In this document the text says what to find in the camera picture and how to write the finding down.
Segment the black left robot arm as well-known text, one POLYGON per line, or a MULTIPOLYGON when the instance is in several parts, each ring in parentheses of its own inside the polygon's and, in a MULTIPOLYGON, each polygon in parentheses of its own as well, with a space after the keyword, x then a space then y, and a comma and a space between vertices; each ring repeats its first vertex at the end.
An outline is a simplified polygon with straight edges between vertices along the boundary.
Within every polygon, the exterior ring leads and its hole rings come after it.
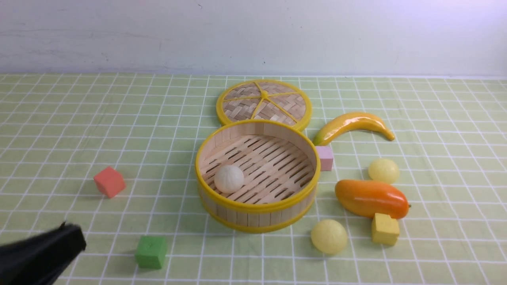
POLYGON ((86 249, 79 225, 58 228, 0 247, 2 285, 52 285, 86 249))

